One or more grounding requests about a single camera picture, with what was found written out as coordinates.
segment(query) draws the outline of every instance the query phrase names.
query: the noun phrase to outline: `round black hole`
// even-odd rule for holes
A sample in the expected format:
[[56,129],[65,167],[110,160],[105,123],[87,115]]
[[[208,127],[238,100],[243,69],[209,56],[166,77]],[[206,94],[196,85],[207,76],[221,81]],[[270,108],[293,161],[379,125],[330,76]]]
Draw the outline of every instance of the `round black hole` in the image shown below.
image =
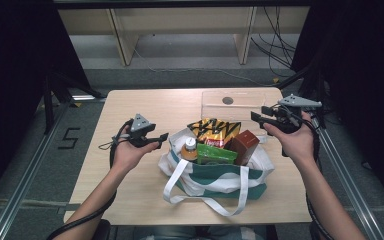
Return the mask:
[[231,98],[231,97],[224,97],[222,101],[223,101],[224,104],[230,105],[230,104],[233,103],[233,98]]

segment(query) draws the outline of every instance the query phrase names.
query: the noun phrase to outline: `brown box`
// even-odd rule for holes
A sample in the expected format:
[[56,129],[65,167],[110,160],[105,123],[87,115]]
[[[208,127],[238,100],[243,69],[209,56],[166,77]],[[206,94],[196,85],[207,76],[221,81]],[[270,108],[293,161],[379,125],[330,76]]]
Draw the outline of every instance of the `brown box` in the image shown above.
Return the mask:
[[245,130],[233,138],[230,150],[238,153],[235,165],[247,165],[259,143],[260,140],[249,130]]

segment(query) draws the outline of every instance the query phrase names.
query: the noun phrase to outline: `person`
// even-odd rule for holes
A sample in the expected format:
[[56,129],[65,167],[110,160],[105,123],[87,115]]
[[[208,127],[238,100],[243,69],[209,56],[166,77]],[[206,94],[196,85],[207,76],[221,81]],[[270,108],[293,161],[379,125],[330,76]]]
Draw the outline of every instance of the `person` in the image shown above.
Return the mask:
[[[307,113],[302,113],[306,121],[310,121]],[[268,133],[279,139],[285,153],[298,168],[304,182],[308,197],[313,205],[317,218],[333,239],[365,239],[364,235],[345,211],[329,184],[321,174],[313,156],[313,134],[308,126],[291,134],[285,134],[278,128],[264,123]],[[124,177],[134,169],[140,159],[155,150],[158,143],[150,143],[136,148],[128,141],[121,142],[115,151],[114,163],[108,174],[98,184],[78,210],[67,220],[73,222],[96,211],[111,199]],[[102,214],[96,218],[76,226],[54,239],[92,239]],[[149,232],[142,239],[190,239],[197,234],[192,226],[160,226],[147,229]],[[254,226],[212,226],[205,229],[211,239],[263,239],[264,231]]]

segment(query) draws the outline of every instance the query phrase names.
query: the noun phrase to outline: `bottle cap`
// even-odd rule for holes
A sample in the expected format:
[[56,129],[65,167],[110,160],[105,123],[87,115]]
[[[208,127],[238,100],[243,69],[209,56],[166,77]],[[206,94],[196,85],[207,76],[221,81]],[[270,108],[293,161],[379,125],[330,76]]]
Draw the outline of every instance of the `bottle cap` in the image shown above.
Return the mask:
[[196,149],[195,138],[192,138],[192,137],[187,138],[185,146],[186,146],[186,149],[188,149],[188,150],[195,150]]

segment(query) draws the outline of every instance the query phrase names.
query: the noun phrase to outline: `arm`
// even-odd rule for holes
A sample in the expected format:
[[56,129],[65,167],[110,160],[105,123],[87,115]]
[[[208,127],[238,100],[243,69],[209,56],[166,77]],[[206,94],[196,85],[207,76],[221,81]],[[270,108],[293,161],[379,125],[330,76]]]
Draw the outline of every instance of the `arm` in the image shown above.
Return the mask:
[[[303,118],[310,121],[306,113],[303,113]],[[264,128],[279,139],[284,151],[297,166],[317,218],[327,232],[334,239],[365,239],[317,167],[311,130],[305,124],[291,134],[285,134],[267,123]]]
[[[105,205],[117,191],[127,173],[135,168],[140,159],[158,147],[158,142],[148,144],[142,148],[136,148],[129,142],[121,142],[114,155],[114,163],[107,175],[98,184],[95,190],[88,196],[83,204],[67,220],[67,223],[85,217]],[[92,239],[102,215],[70,229],[54,239]]]

